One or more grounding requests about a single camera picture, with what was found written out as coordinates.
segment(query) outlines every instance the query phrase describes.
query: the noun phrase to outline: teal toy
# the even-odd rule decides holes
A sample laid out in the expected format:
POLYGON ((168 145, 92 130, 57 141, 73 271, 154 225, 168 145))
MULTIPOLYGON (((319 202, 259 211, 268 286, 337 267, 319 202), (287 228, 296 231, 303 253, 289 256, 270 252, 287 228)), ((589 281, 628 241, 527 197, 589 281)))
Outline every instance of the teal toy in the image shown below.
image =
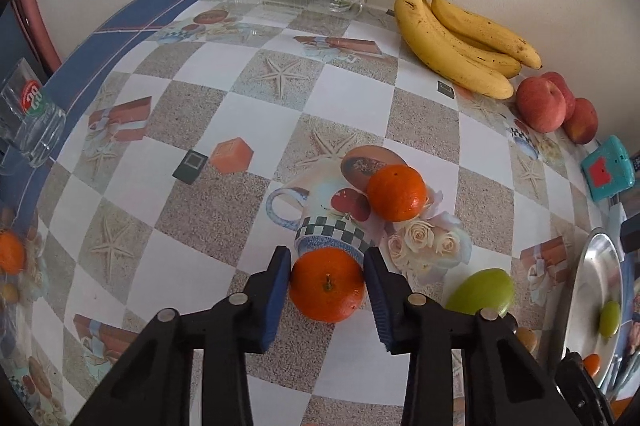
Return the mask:
POLYGON ((615 135, 580 164, 594 201, 612 197, 634 185, 634 168, 629 154, 615 135))

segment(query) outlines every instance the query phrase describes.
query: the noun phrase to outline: bottle label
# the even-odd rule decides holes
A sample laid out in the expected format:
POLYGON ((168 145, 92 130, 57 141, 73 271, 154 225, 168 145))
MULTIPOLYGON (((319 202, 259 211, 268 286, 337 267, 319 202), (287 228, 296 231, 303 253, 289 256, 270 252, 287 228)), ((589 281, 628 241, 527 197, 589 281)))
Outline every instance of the bottle label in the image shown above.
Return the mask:
POLYGON ((37 81, 31 80, 22 89, 22 109, 27 116, 39 116, 44 111, 46 104, 41 86, 37 81))

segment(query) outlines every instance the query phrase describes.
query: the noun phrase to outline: green fruit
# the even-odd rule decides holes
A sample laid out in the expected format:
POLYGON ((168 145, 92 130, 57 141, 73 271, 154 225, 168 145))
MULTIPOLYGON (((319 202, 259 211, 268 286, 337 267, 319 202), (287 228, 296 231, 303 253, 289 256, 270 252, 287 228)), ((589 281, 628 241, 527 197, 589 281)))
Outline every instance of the green fruit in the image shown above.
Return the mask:
POLYGON ((620 309, 620 304, 617 301, 606 302, 600 313, 598 331, 604 338, 610 338, 618 332, 621 319, 622 310, 620 309))
POLYGON ((475 314, 489 307, 504 316, 513 301, 513 281, 502 269, 478 271, 460 284, 449 297, 445 308, 464 314, 475 314))

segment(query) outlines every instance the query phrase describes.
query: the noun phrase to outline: red label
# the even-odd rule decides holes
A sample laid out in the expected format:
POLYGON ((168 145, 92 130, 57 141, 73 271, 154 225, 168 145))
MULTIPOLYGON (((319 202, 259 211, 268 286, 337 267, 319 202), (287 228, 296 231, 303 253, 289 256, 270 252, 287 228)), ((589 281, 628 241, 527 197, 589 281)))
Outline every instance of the red label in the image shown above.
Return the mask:
POLYGON ((605 186, 611 182, 611 173, 607 170, 607 162, 604 157, 600 157, 588 169, 591 183, 595 188, 605 186))
POLYGON ((37 98, 40 99, 38 92, 40 91, 40 84, 37 81, 31 80, 24 85, 22 89, 22 109, 26 114, 27 111, 31 108, 31 104, 37 98))

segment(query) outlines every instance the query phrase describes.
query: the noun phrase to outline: banana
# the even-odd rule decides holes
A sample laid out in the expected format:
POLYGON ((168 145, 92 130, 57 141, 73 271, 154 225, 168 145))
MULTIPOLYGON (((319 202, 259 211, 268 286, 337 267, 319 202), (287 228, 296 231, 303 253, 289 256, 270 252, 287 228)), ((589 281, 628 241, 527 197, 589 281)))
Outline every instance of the banana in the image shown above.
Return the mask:
POLYGON ((532 69, 542 67, 542 60, 535 48, 495 21, 465 11, 447 0, 431 0, 431 10, 450 31, 484 43, 532 69))
POLYGON ((396 0, 398 27, 410 49, 431 70, 474 92, 497 99, 513 95, 513 85, 499 72, 459 54, 447 40, 424 0, 396 0))
MULTIPOLYGON (((429 11, 431 10, 429 9, 429 5, 426 2, 424 8, 429 11)), ((522 70, 522 65, 520 64, 520 62, 513 59, 511 56, 507 56, 506 54, 494 51, 485 51, 479 49, 478 47, 473 47, 472 45, 455 37, 438 21, 435 16, 433 17, 433 21, 434 30, 439 32, 445 39, 445 41, 449 43, 449 45, 452 45, 452 47, 455 48, 455 50, 457 50, 463 56, 466 56, 467 58, 472 59, 473 61, 482 65, 486 65, 496 72, 500 72, 506 78, 513 78, 520 73, 520 70, 522 70)))
POLYGON ((475 47, 476 49, 482 49, 483 51, 495 52, 495 49, 492 49, 491 47, 489 47, 489 45, 485 45, 484 43, 480 43, 479 41, 476 41, 476 40, 474 40, 472 38, 468 38, 465 35, 458 34, 457 32, 453 32, 453 31, 450 31, 450 32, 451 32, 451 34, 453 34, 459 40, 462 40, 464 43, 468 43, 469 45, 471 45, 472 47, 475 47))

